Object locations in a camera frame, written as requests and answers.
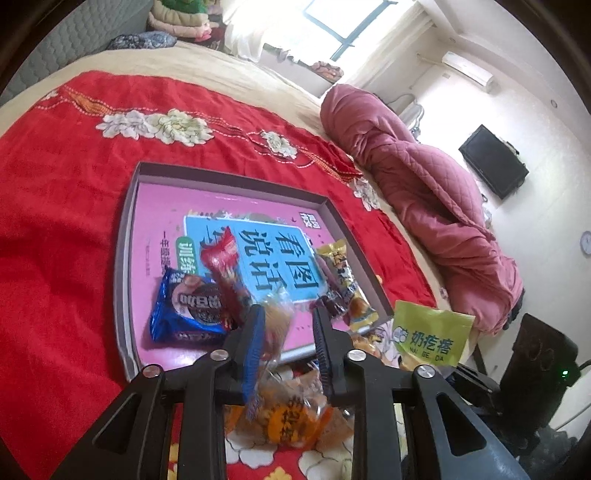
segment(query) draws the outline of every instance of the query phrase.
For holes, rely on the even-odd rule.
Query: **pink quilt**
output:
[[[378,98],[350,85],[328,92],[320,116],[440,267],[452,309],[475,315],[479,330],[498,332],[523,284],[515,261],[484,225],[470,173],[441,150],[418,144]]]

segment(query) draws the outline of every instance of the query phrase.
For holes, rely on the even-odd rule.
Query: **television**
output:
[[[459,149],[466,163],[501,200],[519,188],[529,173],[517,157],[519,152],[509,145],[481,125]]]

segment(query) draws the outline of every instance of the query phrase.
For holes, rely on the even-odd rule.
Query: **black speaker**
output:
[[[581,376],[578,353],[565,334],[526,313],[501,379],[503,423],[523,434],[548,425],[567,387]]]

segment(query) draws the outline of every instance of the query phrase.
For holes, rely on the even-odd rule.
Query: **blue snack package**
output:
[[[218,285],[207,277],[167,268],[152,315],[150,336],[154,342],[214,342],[232,330],[223,308]]]

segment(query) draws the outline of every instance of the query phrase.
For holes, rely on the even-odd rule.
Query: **dark blue cloth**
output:
[[[176,37],[166,32],[143,32],[140,34],[119,35],[109,42],[107,50],[122,50],[123,48],[132,48],[140,50],[147,48],[153,50],[154,48],[172,47],[177,42]]]

